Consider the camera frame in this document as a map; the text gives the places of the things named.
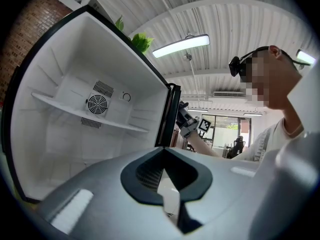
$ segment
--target white ceiling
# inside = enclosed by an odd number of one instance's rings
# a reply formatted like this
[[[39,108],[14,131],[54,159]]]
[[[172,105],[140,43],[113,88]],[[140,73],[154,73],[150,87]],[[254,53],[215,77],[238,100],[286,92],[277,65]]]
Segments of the white ceiling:
[[[115,22],[121,15],[124,33],[146,32],[155,38],[146,57],[168,82],[181,86],[183,95],[211,95],[213,91],[239,91],[239,79],[229,73],[234,56],[261,46],[277,45],[292,58],[298,49],[319,57],[316,35],[308,28],[291,0],[99,0]],[[184,39],[208,34],[210,45],[155,58],[152,51]],[[247,104],[190,102],[191,107],[254,111]]]

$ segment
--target window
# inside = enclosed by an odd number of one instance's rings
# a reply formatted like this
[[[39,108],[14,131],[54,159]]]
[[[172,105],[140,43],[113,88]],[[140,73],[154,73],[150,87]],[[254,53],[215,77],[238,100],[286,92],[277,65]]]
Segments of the window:
[[[212,122],[210,130],[203,135],[203,140],[211,143],[212,148],[234,146],[239,135],[243,136],[245,147],[250,147],[251,118],[203,114],[203,118]]]
[[[238,135],[238,118],[228,116],[217,116],[215,120],[215,131],[213,137],[213,146],[223,148],[225,144],[233,146]]]

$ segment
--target white shelf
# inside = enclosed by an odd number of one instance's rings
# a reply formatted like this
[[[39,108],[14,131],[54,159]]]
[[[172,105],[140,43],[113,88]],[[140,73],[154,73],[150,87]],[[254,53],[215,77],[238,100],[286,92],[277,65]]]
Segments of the white shelf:
[[[123,123],[118,123],[118,122],[113,122],[113,121],[109,121],[100,117],[97,117],[95,115],[90,115],[90,114],[86,114],[85,111],[83,110],[78,110],[78,109],[74,109],[73,107],[70,107],[68,105],[65,105],[61,102],[58,102],[56,100],[54,100],[51,97],[45,96],[45,95],[41,95],[38,93],[34,93],[32,92],[31,95],[35,98],[37,98],[38,100],[47,103],[59,110],[68,112],[72,115],[76,115],[78,117],[82,117],[82,118],[86,118],[89,120],[93,120],[99,123],[102,123],[104,125],[109,125],[109,126],[114,126],[114,127],[119,127],[119,128],[123,128],[123,129],[128,129],[128,130],[132,130],[132,131],[136,131],[136,132],[142,132],[142,133],[148,133],[148,130],[145,130],[143,128],[137,127],[137,126],[132,126],[132,125],[128,125],[128,124],[123,124]]]

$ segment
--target person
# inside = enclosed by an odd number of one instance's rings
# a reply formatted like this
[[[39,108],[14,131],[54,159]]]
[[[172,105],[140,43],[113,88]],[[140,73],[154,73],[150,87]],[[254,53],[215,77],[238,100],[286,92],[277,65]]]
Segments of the person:
[[[302,123],[287,98],[302,78],[294,63],[309,65],[293,60],[275,45],[257,48],[240,59],[234,57],[230,62],[232,76],[239,74],[241,81],[252,88],[252,93],[257,94],[258,101],[263,101],[264,106],[269,109],[281,110],[283,113],[283,118],[278,123],[265,129],[234,160],[261,162],[268,151],[281,149],[287,141],[303,134]],[[188,113],[187,106],[182,102],[178,109],[176,123],[181,129],[181,135],[198,153],[220,157],[198,136],[196,123]]]

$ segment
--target head-mounted camera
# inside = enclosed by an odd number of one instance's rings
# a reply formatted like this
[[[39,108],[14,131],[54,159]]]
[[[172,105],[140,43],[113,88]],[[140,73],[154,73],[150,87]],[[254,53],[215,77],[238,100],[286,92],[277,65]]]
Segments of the head-mounted camera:
[[[247,53],[246,55],[242,56],[241,58],[235,56],[233,57],[233,59],[230,61],[229,63],[229,69],[230,69],[230,73],[233,77],[235,77],[237,74],[240,75],[240,77],[243,77],[246,75],[246,64],[243,63],[248,56],[250,56],[251,54],[253,54],[254,52],[259,52],[259,51],[264,51],[264,50],[268,50],[269,46],[262,46],[259,47],[249,53]],[[293,60],[284,50],[281,50],[282,53],[284,55],[286,55],[293,63],[295,64],[299,64],[299,65],[304,65],[304,66],[310,66],[309,63],[303,63],[303,62],[298,62]]]

